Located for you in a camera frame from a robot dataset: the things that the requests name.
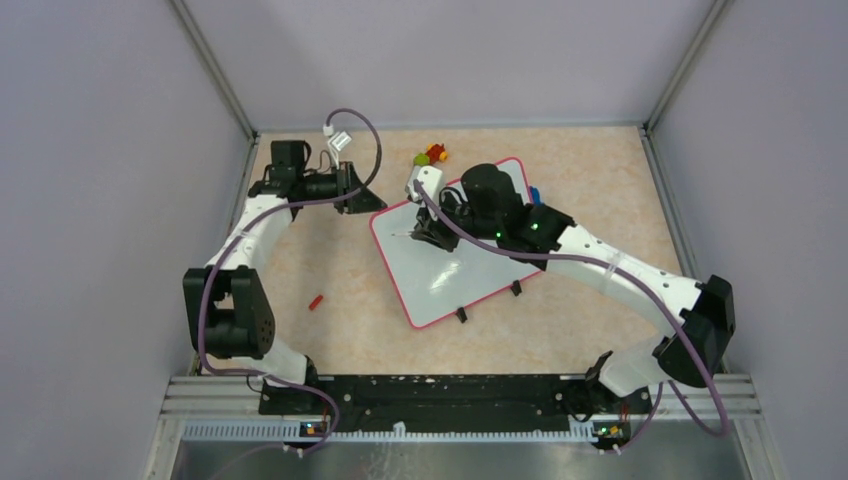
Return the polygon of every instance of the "wooden table surface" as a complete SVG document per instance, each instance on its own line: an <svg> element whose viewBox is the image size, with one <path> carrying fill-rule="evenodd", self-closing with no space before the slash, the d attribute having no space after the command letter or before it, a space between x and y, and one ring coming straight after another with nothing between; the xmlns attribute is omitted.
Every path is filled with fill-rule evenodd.
<svg viewBox="0 0 848 480"><path fill-rule="evenodd" d="M382 131L383 165L372 190L389 205L405 200L412 158L444 143L439 167L449 180L469 167L515 156L542 200L606 242L670 272L679 272L668 227L634 127ZM367 131L343 159L365 179L374 163ZM270 142L305 139L318 164L320 132L265 134L252 181L270 163ZM582 373L607 350L654 333L627 308L571 279L536 275L524 293L472 307L471 319L414 330L404 316L369 230L370 214L307 208L275 247L262 283L277 338L307 354L322 374ZM309 303L324 300L314 311Z"/></svg>

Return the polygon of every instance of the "gray wall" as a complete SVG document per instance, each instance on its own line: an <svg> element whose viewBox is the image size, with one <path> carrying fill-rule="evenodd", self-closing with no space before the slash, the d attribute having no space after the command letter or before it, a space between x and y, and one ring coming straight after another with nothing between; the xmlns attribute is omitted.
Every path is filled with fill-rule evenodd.
<svg viewBox="0 0 848 480"><path fill-rule="evenodd" d="M246 142L164 1L3 2L0 65L0 476L137 478Z"/></svg>
<svg viewBox="0 0 848 480"><path fill-rule="evenodd" d="M190 0L259 129L644 120L710 0Z"/></svg>
<svg viewBox="0 0 848 480"><path fill-rule="evenodd" d="M848 469L848 2L734 4L658 133L792 478Z"/></svg>

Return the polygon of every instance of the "cable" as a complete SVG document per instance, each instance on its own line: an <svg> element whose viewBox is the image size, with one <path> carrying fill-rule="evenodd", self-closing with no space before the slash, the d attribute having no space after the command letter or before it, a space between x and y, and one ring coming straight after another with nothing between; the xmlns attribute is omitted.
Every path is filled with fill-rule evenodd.
<svg viewBox="0 0 848 480"><path fill-rule="evenodd" d="M377 176L377 173L380 171L380 165L381 165L382 159L383 159L383 144L380 141L380 135L377 133L377 129L374 128L374 125L371 123L371 121L368 120L364 115L362 115L361 113L359 113L356 110L353 110L351 108L339 108L339 109L333 110L330 113L330 115L327 117L327 124L329 124L330 121L332 120L333 116L335 116L338 113L350 113L350 114L358 117L360 120L362 120L365 123L365 125L368 126L368 129L371 130L371 134L374 136L374 141L377 144L377 153L376 153L375 158L374 158L374 167L371 169L371 173L368 175L368 178L366 178L365 181L362 182L362 186L360 186L359 188L357 188L353 191L350 191L350 192L348 192L344 195L336 197L336 198L330 198L330 199L325 199L325 200L307 200L307 201L303 201L303 202L287 203L287 204L284 204L284 205L276 206L274 208L270 208L270 209L262 212L256 218L251 220L247 225L245 225L245 227L242 229L242 233L249 232L254 227L256 227L256 225L261 223L263 220L265 220L269 216L271 216L271 215L273 215L273 214L275 214L275 213L277 213L281 210L285 210L285 209L289 209L289 208L301 208L301 207L307 207L307 206L312 206L312 205L323 205L323 204L328 204L328 203L342 202L344 200L347 200L348 198L351 198L351 197L357 195L360 191L362 191L363 189L368 187L368 185L370 185L371 182L374 181L374 178ZM291 382L285 381L285 380L283 380L279 377L276 377L274 375L269 375L269 374L266 374L266 372L261 372L259 370L255 370L255 369L251 369L251 368L218 369L218 368L213 367L209 363L209 359L206 358L206 320L207 320L206 317L207 317L207 314L208 314L208 311L209 311L209 309L208 309L209 301L212 298L212 284L215 282L215 278L218 276L218 272L221 271L221 267L223 266L224 262L227 260L227 258L229 258L230 254L233 252L233 250L235 250L235 248L241 242L242 238L244 238L244 237L241 236L241 235L236 236L233 239L233 241L229 243L229 245L224 247L224 251L218 257L218 260L215 262L215 264L212 265L212 270L209 272L209 276L206 278L206 283L203 285L203 295L200 299L200 315L199 315L199 318L198 318L198 321L197 321L197 332L198 332L197 333L197 335L198 335L198 338L197 338L197 354L198 354L198 357L200 358L200 363L203 365L203 368L205 368L209 373L211 373L213 375L264 375L267 379L269 379L273 382L277 382L281 385L285 385L286 387L289 387L289 388L292 388L292 389L295 389L295 390L300 390L300 391L303 391L303 392L312 393L313 395L317 395L318 397L320 397L321 399L326 401L330 405L330 407L332 407L332 409L333 409L333 419L332 419L332 422L330 424L330 428L327 429L326 432L324 432L324 436L322 436L321 439L318 440L317 443L315 443L311 447L302 451L303 455L306 455L307 453L310 453L310 452L314 451L315 449L320 448L320 446L327 441L327 439L330 437L330 435L333 433L333 431L338 426L339 411L340 410L339 410L338 404L336 404L336 402L333 400L332 397L330 397L326 393L322 392L321 390L318 390L317 388L309 387L307 385L298 385L296 383L291 383ZM271 448L272 446L266 445L264 447L265 448ZM249 454L255 453L255 452L260 451L260 450L264 450L265 448L255 448L255 449L250 450L246 454L240 455L235 460L231 461L230 463L227 463L221 470L219 470L214 475L212 475L212 477L210 477L210 480L220 476L221 473L223 473L225 470L227 470L232 465L234 465L238 460L241 460L242 458L247 457Z"/></svg>
<svg viewBox="0 0 848 480"><path fill-rule="evenodd" d="M522 259L522 260L568 260L568 261L584 262L584 263L588 263L588 264L591 264L591 265L596 265L596 266L601 267L603 269L607 269L607 268L611 267L611 265L608 262L605 262L603 260L600 260L600 259L597 259L597 258L594 258L594 257L588 257L588 256L585 256L585 255L576 255L576 254L567 254L567 253L515 252L515 251L512 251L512 250L504 250L502 248L493 247L491 245L483 243L480 240L477 240L476 238L472 237L470 234L468 234L464 230L462 230L459 226L457 226L457 224L455 224L450 218L448 218L448 216L445 215L444 212L442 212L442 210L438 207L438 205L436 205L436 203L433 201L433 199L430 198L427 195L427 192L424 191L424 189L421 187L421 182L419 182L418 180L415 180L413 182L413 187L415 188L415 191L418 192L421 195L421 199L430 208L430 210L432 210L433 212L436 213L436 215L439 217L439 220L441 220L445 225L447 225L447 227L450 228L459 237L464 238L465 240L470 242L472 245L476 245L476 246L482 248L483 250L486 250L488 252L495 253L495 254L498 254L498 255L510 257L510 258L513 258L513 259ZM695 346L692 345L692 341L689 340L689 337L686 335L686 332L683 331L683 327L681 327L677 323L677 320L674 318L674 314L671 313L671 311L668 309L668 307L665 306L662 299L660 299L660 297L657 296L657 294L654 293L654 291L651 290L651 288L648 287L648 285L645 284L645 282L640 280L638 277L636 277L635 275L633 275L632 273L630 273L626 270L622 270L621 268L617 268L615 270L615 274L621 276L622 278L624 278L625 280L627 280L628 282L633 284L633 286L635 286L636 288L641 290L642 293L644 293L657 306L657 308L659 308L660 312L663 314L665 319L668 321L668 323L674 329L674 332L677 334L677 336L680 338L680 341L683 343L683 347L686 349L686 352L689 353L689 356L692 358L692 362L695 364L695 368L698 370L698 373L701 374L701 378L703 378L704 383L707 385L707 390L709 390L710 396L713 398L713 402L715 403L716 410L718 411L719 419L721 420L721 429L716 431L716 430L709 428L700 418L698 418L697 414L695 414L695 411L692 410L692 407L689 406L689 403L686 401L686 398L682 394L680 394L679 390L677 390L674 383L669 382L671 384L672 390L674 390L674 393L677 395L677 398L680 400L680 403L683 404L683 407L686 409L686 411L692 417L692 420L695 421L695 423L697 423L698 426L701 427L701 429L703 429L705 432L707 432L708 434L715 436L715 437L722 437L724 435L727 435L730 432L730 420L727 417L727 410L724 408L724 402L721 400L721 395L719 395L719 393L718 393L718 389L715 386L715 382L713 381L713 378L710 375L710 372L707 370L707 366L704 365L704 361L701 360L701 356L698 354L698 351L695 349Z"/></svg>
<svg viewBox="0 0 848 480"><path fill-rule="evenodd" d="M456 188L451 187L451 186L444 187L439 192L439 201L440 202L441 202L442 196L444 195L445 192L451 192L454 195L456 195L456 201L459 202L460 205L467 205L468 204L468 200L466 200L465 198L462 197L462 194L459 193L459 190L457 190Z"/></svg>
<svg viewBox="0 0 848 480"><path fill-rule="evenodd" d="M245 385L247 385L247 389L250 390L251 392L262 393L262 390L257 390L257 389L250 386L250 375L244 376L244 383L245 383Z"/></svg>
<svg viewBox="0 0 848 480"><path fill-rule="evenodd" d="M318 154L318 171L321 172L321 167L324 165L324 154L327 154L327 170L330 171L330 167L333 165L333 159L330 158L329 150L321 150L321 153Z"/></svg>

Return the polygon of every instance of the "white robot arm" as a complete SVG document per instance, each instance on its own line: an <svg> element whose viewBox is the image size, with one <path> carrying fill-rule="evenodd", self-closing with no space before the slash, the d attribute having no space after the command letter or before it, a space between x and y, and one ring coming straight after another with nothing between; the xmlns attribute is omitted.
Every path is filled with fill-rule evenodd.
<svg viewBox="0 0 848 480"><path fill-rule="evenodd" d="M364 188L353 164L334 162L328 173L319 173L306 168L310 155L311 148L304 141L271 142L271 164L263 178L248 191L242 215L224 242L225 247L204 268L191 268L183 277L189 331L192 345L198 350L204 286L212 266L225 254L227 246L236 244L212 281L204 327L206 353L221 359L233 358L245 367L301 385L307 380L309 359L275 339L274 315L260 280L277 239L300 210L281 209L281 206L347 196L346 200L334 203L339 213L367 213L386 208L385 202ZM256 222L272 210L272 215ZM231 305L223 307L225 300Z"/></svg>
<svg viewBox="0 0 848 480"><path fill-rule="evenodd" d="M602 355L587 372L587 382L598 382L617 397L669 379L705 386L692 355L658 303L671 312L708 373L714 375L718 370L735 330L728 282L717 276L701 283L673 275L596 238L562 212L546 205L523 204L510 177L494 165L472 167L462 176L461 185L467 198L458 191L445 190L448 193L443 195L441 171L433 167L413 170L406 190L410 200L423 203L411 233L413 239L447 251L456 248L459 232L472 241L494 240L502 254L593 287L656 327L655 337L622 352ZM651 296L625 278L624 272L642 283Z"/></svg>

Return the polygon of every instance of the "red object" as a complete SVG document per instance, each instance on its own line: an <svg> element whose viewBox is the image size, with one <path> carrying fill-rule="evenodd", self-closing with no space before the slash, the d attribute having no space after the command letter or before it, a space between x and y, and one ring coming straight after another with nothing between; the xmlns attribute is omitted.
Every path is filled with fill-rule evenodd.
<svg viewBox="0 0 848 480"><path fill-rule="evenodd" d="M318 304L321 303L321 300L324 300L324 295L318 295L317 297L315 297L315 300L312 300L312 303L309 304L309 310L315 310L315 307L317 307Z"/></svg>
<svg viewBox="0 0 848 480"><path fill-rule="evenodd" d="M437 162L444 162L447 159L447 154L442 158L443 153L445 153L445 144L432 145L424 152L425 155L430 157L430 165L435 165Z"/></svg>

